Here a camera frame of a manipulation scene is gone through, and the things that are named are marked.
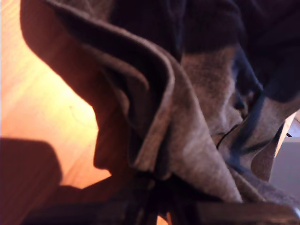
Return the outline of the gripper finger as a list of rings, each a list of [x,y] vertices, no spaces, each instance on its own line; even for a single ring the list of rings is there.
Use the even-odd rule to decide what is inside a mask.
[[[199,203],[220,203],[220,198],[207,195],[179,178],[159,182],[161,211],[170,225],[202,225]]]
[[[125,205],[121,225],[154,225],[155,211],[151,194],[155,181],[144,173],[136,174],[112,199]]]

